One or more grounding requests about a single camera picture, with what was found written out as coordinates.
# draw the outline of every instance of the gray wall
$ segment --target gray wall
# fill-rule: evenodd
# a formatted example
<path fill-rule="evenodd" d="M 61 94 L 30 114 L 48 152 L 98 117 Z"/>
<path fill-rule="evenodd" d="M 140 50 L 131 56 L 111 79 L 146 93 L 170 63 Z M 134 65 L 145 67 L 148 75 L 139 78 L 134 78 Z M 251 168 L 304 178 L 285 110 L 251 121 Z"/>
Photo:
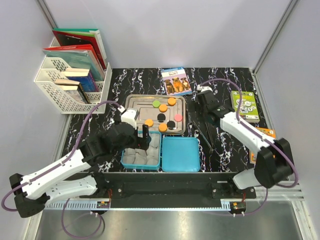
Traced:
<path fill-rule="evenodd" d="M 65 116 L 33 83 L 53 39 L 34 0 L 0 1 L 0 196 L 10 190 L 9 176 L 43 168 L 53 160 Z M 13 197 L 7 201 L 14 207 Z M 1 239 L 21 240 L 28 219 L 0 210 Z"/>
<path fill-rule="evenodd" d="M 320 1 L 301 0 L 258 81 L 277 137 L 289 140 L 313 224 L 320 236 Z"/>
<path fill-rule="evenodd" d="M 99 28 L 113 68 L 254 67 L 289 0 L 46 0 L 60 28 Z"/>

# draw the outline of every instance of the pink disc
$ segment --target pink disc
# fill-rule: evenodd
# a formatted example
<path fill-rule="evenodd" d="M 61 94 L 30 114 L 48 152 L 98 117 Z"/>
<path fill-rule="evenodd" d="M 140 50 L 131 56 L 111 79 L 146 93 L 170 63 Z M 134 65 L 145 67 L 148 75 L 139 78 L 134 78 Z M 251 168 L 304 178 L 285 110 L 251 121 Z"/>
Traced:
<path fill-rule="evenodd" d="M 182 121 L 182 115 L 176 114 L 176 115 L 174 116 L 174 120 L 176 120 L 177 122 L 181 122 L 181 121 Z"/>

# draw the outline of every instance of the baking tray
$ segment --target baking tray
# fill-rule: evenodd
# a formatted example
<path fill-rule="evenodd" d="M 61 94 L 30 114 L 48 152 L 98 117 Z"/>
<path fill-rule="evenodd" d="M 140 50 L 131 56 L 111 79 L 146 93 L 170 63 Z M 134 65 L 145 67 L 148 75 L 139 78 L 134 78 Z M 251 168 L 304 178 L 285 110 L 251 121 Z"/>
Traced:
<path fill-rule="evenodd" d="M 174 106 L 168 105 L 168 99 L 175 98 L 176 104 Z M 166 112 L 160 112 L 159 108 L 153 107 L 153 101 L 158 100 L 161 104 L 166 104 L 168 110 Z M 142 130 L 142 125 L 145 120 L 152 119 L 153 126 L 149 127 L 150 131 L 159 131 L 159 125 L 161 123 L 167 123 L 168 121 L 175 122 L 175 129 L 168 129 L 162 134 L 177 134 L 182 135 L 186 130 L 186 101 L 183 96 L 166 96 L 166 95 L 141 95 L 131 94 L 126 98 L 125 108 L 134 108 L 139 111 L 139 116 L 136 120 L 138 130 Z M 159 122 L 157 120 L 158 114 L 163 113 L 165 115 L 165 121 Z M 181 114 L 182 121 L 175 121 L 175 115 Z"/>

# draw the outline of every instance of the marble tabletop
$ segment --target marble tabletop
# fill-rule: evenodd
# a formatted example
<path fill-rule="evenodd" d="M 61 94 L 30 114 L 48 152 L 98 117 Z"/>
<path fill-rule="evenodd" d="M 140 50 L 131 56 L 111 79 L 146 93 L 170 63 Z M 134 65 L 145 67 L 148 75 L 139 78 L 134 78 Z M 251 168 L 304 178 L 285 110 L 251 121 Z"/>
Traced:
<path fill-rule="evenodd" d="M 125 105 L 126 98 L 130 94 L 165 95 L 165 85 L 161 77 L 162 68 L 115 68 L 112 70 L 112 79 L 108 100 L 113 100 Z M 197 85 L 209 79 L 229 79 L 241 87 L 242 91 L 254 92 L 260 122 L 253 123 L 255 127 L 267 128 L 266 119 L 262 110 L 261 101 L 258 98 L 257 89 L 249 68 L 212 67 L 212 68 L 185 68 L 192 88 L 192 95 L 184 96 L 189 103 L 196 94 Z M 224 104 L 231 105 L 232 85 L 226 82 L 210 83 L 215 97 Z M 82 139 L 101 133 L 114 123 L 119 116 L 114 106 L 107 105 L 104 114 L 95 114 L 90 118 L 84 129 Z M 218 127 L 209 126 L 213 136 L 214 151 L 211 154 L 198 130 L 193 126 L 190 117 L 186 123 L 185 137 L 196 137 L 199 141 L 200 172 L 238 172 L 252 168 L 249 163 L 249 150 L 229 133 Z M 85 115 L 74 114 L 70 122 L 67 137 L 64 143 L 62 155 L 71 151 L 76 142 L 77 134 L 81 128 Z M 199 122 L 201 129 L 205 129 L 204 123 Z M 150 172 L 146 170 L 125 169 L 121 164 L 121 153 L 115 155 L 110 162 L 105 162 L 100 167 L 101 172 Z"/>

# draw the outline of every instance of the orange book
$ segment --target orange book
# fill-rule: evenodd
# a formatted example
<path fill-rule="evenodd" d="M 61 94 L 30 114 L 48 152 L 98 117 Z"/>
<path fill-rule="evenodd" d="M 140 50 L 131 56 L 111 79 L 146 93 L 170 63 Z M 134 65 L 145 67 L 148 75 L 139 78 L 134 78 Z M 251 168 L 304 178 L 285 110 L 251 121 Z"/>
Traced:
<path fill-rule="evenodd" d="M 276 131 L 273 130 L 273 129 L 269 129 L 269 128 L 262 128 L 262 127 L 256 127 L 256 129 L 258 129 L 260 132 L 270 136 L 270 137 L 273 137 L 274 139 L 276 138 Z M 256 164 L 256 156 L 250 152 L 250 163 L 251 164 Z"/>

